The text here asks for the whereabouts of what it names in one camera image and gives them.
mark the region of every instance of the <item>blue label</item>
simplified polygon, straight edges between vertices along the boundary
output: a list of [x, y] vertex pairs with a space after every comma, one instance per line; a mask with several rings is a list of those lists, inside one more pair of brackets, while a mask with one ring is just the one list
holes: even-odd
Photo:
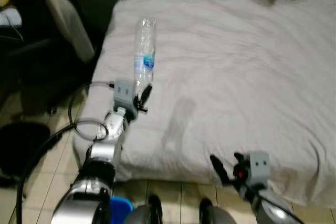
[[153, 68], [154, 68], [154, 57], [153, 56], [145, 56], [145, 57], [143, 57], [143, 64], [149, 70], [153, 70]]

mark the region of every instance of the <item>tiled floor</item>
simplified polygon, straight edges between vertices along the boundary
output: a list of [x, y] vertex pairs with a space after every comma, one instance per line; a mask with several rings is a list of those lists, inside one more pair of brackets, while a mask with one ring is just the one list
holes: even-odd
[[[16, 96], [17, 94], [11, 97], [6, 107], [0, 110], [0, 126], [10, 122], [11, 115], [20, 111], [19, 99]], [[74, 113], [78, 113], [80, 108], [81, 104], [78, 103]], [[67, 109], [59, 109], [52, 117], [42, 115], [27, 120], [45, 122], [54, 132], [67, 124]], [[58, 200], [76, 176], [77, 165], [72, 153], [72, 135], [72, 132], [65, 134], [31, 175], [26, 186], [23, 224], [49, 224]], [[238, 196], [214, 186], [140, 180], [117, 184], [114, 189], [114, 195], [129, 198], [135, 206], [145, 203], [151, 194], [157, 194], [162, 201], [165, 224], [197, 224], [198, 204], [203, 197], [226, 209], [237, 224], [256, 224], [248, 204]], [[15, 197], [14, 189], [0, 188], [0, 224], [16, 223], [15, 215], [12, 216]], [[336, 210], [302, 208], [297, 205], [292, 207], [306, 224], [335, 224]]]

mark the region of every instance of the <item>mattress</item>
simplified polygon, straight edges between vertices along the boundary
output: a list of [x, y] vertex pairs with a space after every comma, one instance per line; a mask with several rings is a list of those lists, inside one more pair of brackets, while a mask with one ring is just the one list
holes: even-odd
[[[118, 180], [219, 184], [210, 154], [232, 174], [234, 152], [266, 151], [276, 193], [336, 207], [335, 0], [122, 0], [93, 81], [133, 78], [143, 16], [158, 24], [153, 91]], [[112, 106], [111, 90], [92, 88], [81, 117]], [[74, 139], [82, 163], [90, 144]]]

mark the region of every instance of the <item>black cable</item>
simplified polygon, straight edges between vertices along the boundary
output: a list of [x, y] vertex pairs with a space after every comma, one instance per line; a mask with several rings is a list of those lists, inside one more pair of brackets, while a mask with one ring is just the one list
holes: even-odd
[[33, 154], [32, 158], [29, 160], [28, 164], [26, 165], [24, 172], [22, 174], [22, 177], [20, 179], [20, 182], [17, 187], [17, 193], [16, 193], [16, 223], [22, 224], [22, 195], [23, 195], [23, 187], [26, 181], [26, 178], [29, 177], [29, 175], [32, 173], [33, 169], [35, 168], [35, 165], [40, 161], [40, 159], [44, 156], [44, 154], [55, 144], [58, 143], [58, 141], [61, 139], [63, 133], [75, 128], [78, 124], [98, 124], [102, 126], [105, 131], [106, 135], [109, 134], [108, 129], [106, 126], [95, 119], [85, 119], [80, 121], [74, 121], [70, 123], [68, 126], [64, 127], [63, 129], [59, 130], [52, 136], [50, 136], [46, 142], [43, 143], [43, 145], [37, 149], [37, 151]]
[[300, 220], [295, 214], [293, 214], [292, 212], [288, 211], [287, 209], [282, 208], [281, 206], [279, 206], [278, 204], [272, 202], [271, 200], [265, 198], [264, 196], [260, 195], [258, 192], [254, 191], [251, 187], [249, 187], [246, 183], [244, 183], [244, 186], [246, 186], [246, 188], [251, 191], [254, 195], [256, 195], [259, 199], [264, 200], [268, 203], [270, 203], [271, 205], [279, 208], [280, 210], [284, 211], [286, 214], [288, 214], [292, 219], [296, 220], [297, 222], [299, 222], [300, 224], [305, 224], [302, 220]]
[[[72, 106], [75, 102], [76, 97], [85, 89], [87, 88], [91, 88], [91, 87], [107, 87], [107, 88], [114, 88], [114, 83], [113, 82], [105, 82], [105, 81], [93, 81], [93, 82], [89, 82], [86, 83], [84, 85], [82, 85], [80, 88], [78, 88], [78, 90], [75, 92], [75, 94], [71, 97], [70, 103], [69, 103], [69, 108], [68, 108], [68, 116], [69, 116], [69, 122], [70, 124], [73, 124], [73, 118], [72, 118]], [[105, 140], [105, 138], [108, 136], [107, 134], [105, 134], [104, 137], [102, 138], [94, 138], [90, 135], [87, 135], [85, 133], [80, 132], [77, 129], [77, 126], [75, 125], [74, 127], [75, 131], [77, 132], [77, 134], [82, 137], [85, 140], [89, 140], [89, 141], [103, 141]]]

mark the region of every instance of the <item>plastic water bottle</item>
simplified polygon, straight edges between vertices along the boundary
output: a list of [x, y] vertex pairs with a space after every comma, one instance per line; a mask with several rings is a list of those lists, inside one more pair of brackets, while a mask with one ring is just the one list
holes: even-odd
[[135, 28], [134, 78], [137, 94], [153, 82], [156, 41], [156, 19], [142, 18]]

